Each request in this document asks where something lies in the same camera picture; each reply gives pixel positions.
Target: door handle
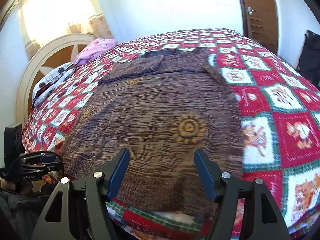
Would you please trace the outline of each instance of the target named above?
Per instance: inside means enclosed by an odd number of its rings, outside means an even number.
[[[256,11],[255,11],[255,10],[252,10],[251,7],[248,7],[248,13],[249,13],[249,15],[252,15],[252,12],[256,12]]]

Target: headboard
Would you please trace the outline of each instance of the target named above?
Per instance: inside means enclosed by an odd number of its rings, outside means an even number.
[[[94,39],[90,34],[68,34],[49,42],[31,58],[18,88],[15,106],[18,123],[27,122],[31,111],[32,90],[44,77],[44,72],[71,61]]]

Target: pillow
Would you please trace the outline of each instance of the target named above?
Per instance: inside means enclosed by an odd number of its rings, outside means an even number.
[[[42,104],[46,98],[52,93],[53,90],[55,90],[56,87],[61,85],[63,82],[65,82],[75,71],[75,68],[69,69],[65,71],[65,73],[50,87],[48,87],[43,93],[41,93],[34,102],[34,107],[39,106]]]
[[[62,64],[61,66],[53,69],[50,73],[44,76],[33,88],[32,91],[32,106],[39,95],[46,91],[49,87],[55,84],[65,71],[72,65],[71,62]]]
[[[79,67],[96,59],[107,51],[113,49],[117,42],[114,39],[97,38],[91,41],[75,58],[75,66]]]

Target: white wall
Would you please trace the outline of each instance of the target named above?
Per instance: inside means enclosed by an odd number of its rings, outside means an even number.
[[[200,28],[243,34],[240,0],[99,0],[118,42]]]
[[[16,122],[17,91],[28,62],[14,10],[0,31],[0,167],[4,165],[4,128]]]
[[[276,0],[279,20],[278,55],[296,67],[306,30],[320,35],[320,25],[303,0]]]

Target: white arched headboard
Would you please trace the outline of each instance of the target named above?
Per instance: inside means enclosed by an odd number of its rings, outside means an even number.
[[[57,38],[53,41],[50,41],[39,51],[37,51],[37,53],[29,61],[29,64],[23,74],[18,88],[15,106],[16,120],[18,123],[22,123],[24,125],[28,120],[28,101],[30,91],[33,90],[32,85],[34,79],[36,77],[36,74],[39,72],[40,68],[43,66],[43,64],[53,54],[70,46],[73,46],[71,53],[72,58],[76,54],[78,54],[78,45],[88,45],[94,39],[95,37],[90,34],[68,34],[60,38]]]

